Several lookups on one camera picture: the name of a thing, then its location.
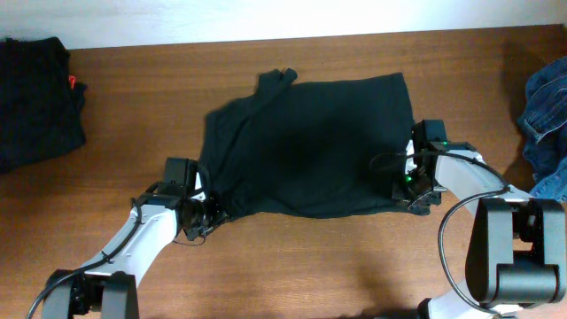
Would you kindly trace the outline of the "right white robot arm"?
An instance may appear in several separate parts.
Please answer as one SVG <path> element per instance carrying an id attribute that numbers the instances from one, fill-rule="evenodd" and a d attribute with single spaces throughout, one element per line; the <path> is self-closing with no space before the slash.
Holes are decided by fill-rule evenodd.
<path id="1" fill-rule="evenodd" d="M 565 212 L 553 199 L 519 190 L 489 167 L 468 143 L 427 142 L 415 153 L 387 156 L 384 168 L 400 171 L 401 194 L 411 210 L 452 192 L 458 203 L 438 230 L 441 267 L 451 286 L 423 300 L 418 318 L 514 318 L 560 302 L 566 295 Z M 466 208 L 474 218 L 465 278 L 456 282 L 447 265 L 445 229 Z"/>

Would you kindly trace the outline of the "dark green t-shirt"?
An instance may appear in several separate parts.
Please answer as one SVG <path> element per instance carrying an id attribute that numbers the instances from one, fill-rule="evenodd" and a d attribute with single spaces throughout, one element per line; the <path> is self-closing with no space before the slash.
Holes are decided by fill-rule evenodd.
<path id="1" fill-rule="evenodd" d="M 414 123 L 400 73 L 301 83 L 272 70 L 251 96 L 206 116 L 199 160 L 232 219 L 400 213 L 392 187 L 404 168 L 377 156 L 403 153 Z"/>

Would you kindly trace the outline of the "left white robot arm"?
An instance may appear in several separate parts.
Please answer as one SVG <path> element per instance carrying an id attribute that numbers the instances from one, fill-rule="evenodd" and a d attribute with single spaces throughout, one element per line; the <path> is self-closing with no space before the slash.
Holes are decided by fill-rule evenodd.
<path id="1" fill-rule="evenodd" d="M 188 246 L 202 245 L 226 219 L 202 166 L 172 166 L 132 199 L 127 221 L 94 257 L 52 273 L 27 314 L 74 318 L 97 311 L 104 318 L 137 318 L 137 288 L 161 251 L 179 235 Z"/>

